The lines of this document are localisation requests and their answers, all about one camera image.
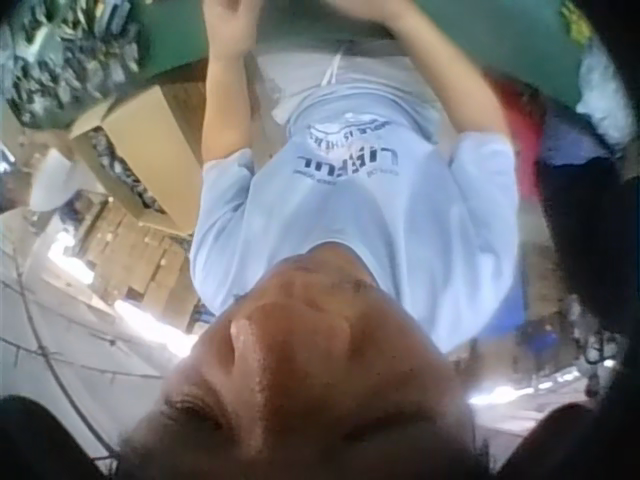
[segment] wire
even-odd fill
[[[118,372],[115,370],[106,370],[104,368],[98,368],[98,367],[92,367],[90,365],[84,365],[82,363],[77,363],[74,362],[72,360],[65,360],[63,358],[52,358],[51,355],[55,355],[55,352],[50,352],[48,349],[44,349],[44,351],[42,350],[33,350],[29,347],[25,347],[24,345],[20,345],[18,343],[12,342],[11,340],[4,338],[4,337],[0,337],[0,343],[4,343],[6,345],[9,345],[13,348],[15,348],[16,350],[19,351],[24,351],[30,355],[35,355],[36,357],[40,357],[40,358],[45,358],[47,355],[51,358],[52,361],[57,362],[57,363],[61,363],[64,365],[71,365],[73,367],[76,368],[81,368],[83,370],[88,370],[90,372],[95,372],[95,373],[101,373],[104,375],[112,375],[115,377],[128,377],[128,378],[141,378],[141,379],[146,379],[146,380],[162,380],[164,377],[160,376],[160,375],[153,375],[153,374],[145,374],[145,373],[128,373],[128,372]]]

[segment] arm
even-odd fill
[[[404,45],[416,68],[460,132],[510,137],[502,106],[482,72],[413,0],[327,0],[343,13],[385,25]]]
[[[251,106],[244,57],[254,47],[262,0],[205,0],[209,41],[206,108],[202,132],[205,162],[227,158],[251,144]]]

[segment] t-shirt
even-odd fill
[[[331,242],[355,252],[443,352],[482,330],[514,279],[514,151],[471,132],[445,158],[407,102],[323,94],[259,172],[248,149],[205,166],[191,273],[212,312],[281,260]]]

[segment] green fabric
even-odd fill
[[[381,37],[385,32],[329,12],[320,0],[265,0],[262,42]],[[203,58],[201,0],[135,0],[147,33],[145,77]],[[480,64],[531,83],[552,97],[579,100],[581,47],[568,35],[562,0],[418,0]]]

